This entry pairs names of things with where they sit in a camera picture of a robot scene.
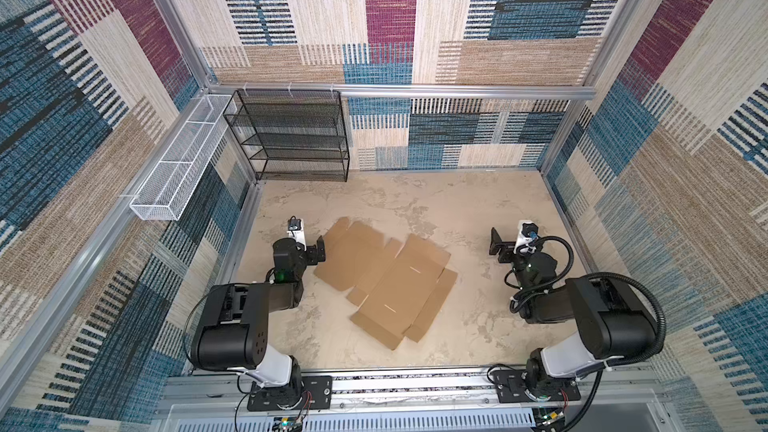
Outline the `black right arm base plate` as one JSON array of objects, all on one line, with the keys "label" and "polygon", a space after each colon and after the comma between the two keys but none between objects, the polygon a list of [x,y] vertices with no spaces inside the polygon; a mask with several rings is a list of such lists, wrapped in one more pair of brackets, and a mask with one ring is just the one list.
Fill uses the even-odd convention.
[{"label": "black right arm base plate", "polygon": [[574,379],[529,377],[522,369],[492,368],[487,377],[503,404],[580,401],[581,392]]}]

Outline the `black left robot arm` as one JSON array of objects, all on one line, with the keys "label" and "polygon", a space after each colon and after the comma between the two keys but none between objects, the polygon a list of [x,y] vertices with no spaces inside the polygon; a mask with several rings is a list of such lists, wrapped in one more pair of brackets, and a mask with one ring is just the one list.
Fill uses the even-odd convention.
[{"label": "black left robot arm", "polygon": [[297,359],[268,343],[269,317],[298,307],[304,272],[325,260],[325,243],[318,238],[306,246],[285,237],[272,249],[274,267],[266,280],[214,286],[201,299],[202,313],[191,343],[184,346],[197,369],[234,371],[252,379],[246,393],[251,410],[291,410],[311,400]]}]

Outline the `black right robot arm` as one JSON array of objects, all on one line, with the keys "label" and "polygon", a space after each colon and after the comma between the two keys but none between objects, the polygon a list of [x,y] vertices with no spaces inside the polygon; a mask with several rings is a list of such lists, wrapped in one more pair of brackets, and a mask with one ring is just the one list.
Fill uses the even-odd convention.
[{"label": "black right robot arm", "polygon": [[497,364],[487,378],[502,403],[577,400],[576,380],[611,367],[644,362],[664,347],[667,320],[659,300],[625,275],[596,272],[572,278],[573,247],[542,236],[530,221],[513,241],[490,232],[490,255],[510,265],[511,313],[529,325],[568,321],[577,331],[556,345],[534,350],[524,368]]}]

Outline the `brown cardboard box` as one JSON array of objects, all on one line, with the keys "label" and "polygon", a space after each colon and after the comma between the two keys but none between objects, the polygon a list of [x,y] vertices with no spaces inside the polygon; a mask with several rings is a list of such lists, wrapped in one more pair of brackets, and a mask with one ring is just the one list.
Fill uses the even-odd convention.
[{"label": "brown cardboard box", "polygon": [[357,307],[350,320],[390,350],[419,342],[457,282],[450,253],[411,234],[405,241],[342,217],[324,236],[326,260],[315,275]]}]

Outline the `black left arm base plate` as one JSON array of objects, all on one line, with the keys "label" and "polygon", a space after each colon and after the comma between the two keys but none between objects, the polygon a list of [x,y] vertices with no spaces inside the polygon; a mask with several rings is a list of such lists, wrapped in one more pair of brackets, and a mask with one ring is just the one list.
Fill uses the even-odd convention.
[{"label": "black left arm base plate", "polygon": [[303,376],[285,386],[261,388],[253,383],[246,409],[249,412],[298,412],[302,407],[327,410],[331,406],[333,378],[330,375]]}]

